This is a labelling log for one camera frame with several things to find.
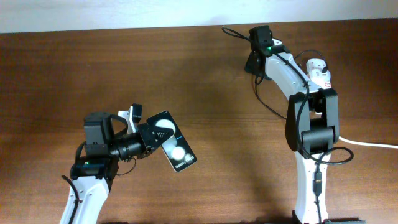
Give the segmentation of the black Samsung flip phone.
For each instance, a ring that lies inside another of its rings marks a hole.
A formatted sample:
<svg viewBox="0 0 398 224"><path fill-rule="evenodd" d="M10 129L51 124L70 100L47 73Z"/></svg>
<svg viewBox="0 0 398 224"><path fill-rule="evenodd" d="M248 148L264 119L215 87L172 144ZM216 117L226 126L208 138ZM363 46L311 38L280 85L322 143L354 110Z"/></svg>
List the black Samsung flip phone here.
<svg viewBox="0 0 398 224"><path fill-rule="evenodd" d="M168 111L154 115L146 121L156 128L167 128L174 132L161 146L175 172L181 172L196 163L196 155Z"/></svg>

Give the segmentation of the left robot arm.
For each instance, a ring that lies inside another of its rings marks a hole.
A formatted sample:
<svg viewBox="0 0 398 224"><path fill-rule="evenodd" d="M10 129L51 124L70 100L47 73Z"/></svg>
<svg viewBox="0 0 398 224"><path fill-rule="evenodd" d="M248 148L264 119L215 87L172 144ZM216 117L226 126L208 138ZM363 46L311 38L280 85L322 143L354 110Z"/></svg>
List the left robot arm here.
<svg viewBox="0 0 398 224"><path fill-rule="evenodd" d="M85 141L76 150L70 175L63 177L70 191L61 223L96 223L119 175L119 162L148 157L177 133L170 118L157 118L154 124L140 120L141 113L133 110L84 118Z"/></svg>

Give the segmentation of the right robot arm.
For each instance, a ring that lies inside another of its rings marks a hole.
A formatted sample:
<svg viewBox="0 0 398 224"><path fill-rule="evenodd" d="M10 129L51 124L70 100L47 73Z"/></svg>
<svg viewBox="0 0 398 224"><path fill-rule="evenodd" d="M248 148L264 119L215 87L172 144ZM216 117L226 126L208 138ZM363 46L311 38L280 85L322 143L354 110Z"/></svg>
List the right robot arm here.
<svg viewBox="0 0 398 224"><path fill-rule="evenodd" d="M338 95L327 84L317 84L296 64L269 26L249 30L251 52L245 71L277 84L288 100L285 137L297 163L298 191L295 223L326 223L326 172L340 136Z"/></svg>

